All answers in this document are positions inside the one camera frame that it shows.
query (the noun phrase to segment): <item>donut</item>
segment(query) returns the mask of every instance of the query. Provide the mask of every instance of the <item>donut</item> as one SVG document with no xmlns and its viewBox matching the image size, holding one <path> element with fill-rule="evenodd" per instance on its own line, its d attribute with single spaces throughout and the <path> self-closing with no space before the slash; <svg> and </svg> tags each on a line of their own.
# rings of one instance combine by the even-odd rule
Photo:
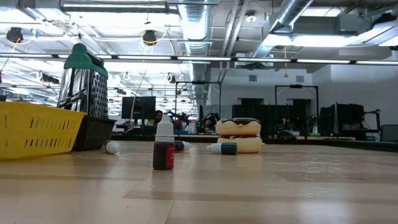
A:
<svg viewBox="0 0 398 224">
<path fill-rule="evenodd" d="M 238 153 L 257 153 L 265 145 L 257 136 L 222 136 L 217 143 L 236 143 Z"/>
<path fill-rule="evenodd" d="M 260 121 L 254 118 L 222 119 L 217 122 L 216 132 L 219 135 L 256 135 L 261 131 Z"/>
</svg>

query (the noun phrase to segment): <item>black monitor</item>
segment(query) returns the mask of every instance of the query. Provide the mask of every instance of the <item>black monitor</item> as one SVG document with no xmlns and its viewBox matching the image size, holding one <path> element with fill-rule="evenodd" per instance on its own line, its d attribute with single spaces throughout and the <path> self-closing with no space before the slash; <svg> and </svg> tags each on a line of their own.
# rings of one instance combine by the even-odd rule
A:
<svg viewBox="0 0 398 224">
<path fill-rule="evenodd" d="M 122 119 L 131 118 L 131 108 L 134 97 L 123 97 Z M 136 97 L 133 119 L 154 119 L 156 110 L 156 96 Z"/>
</svg>

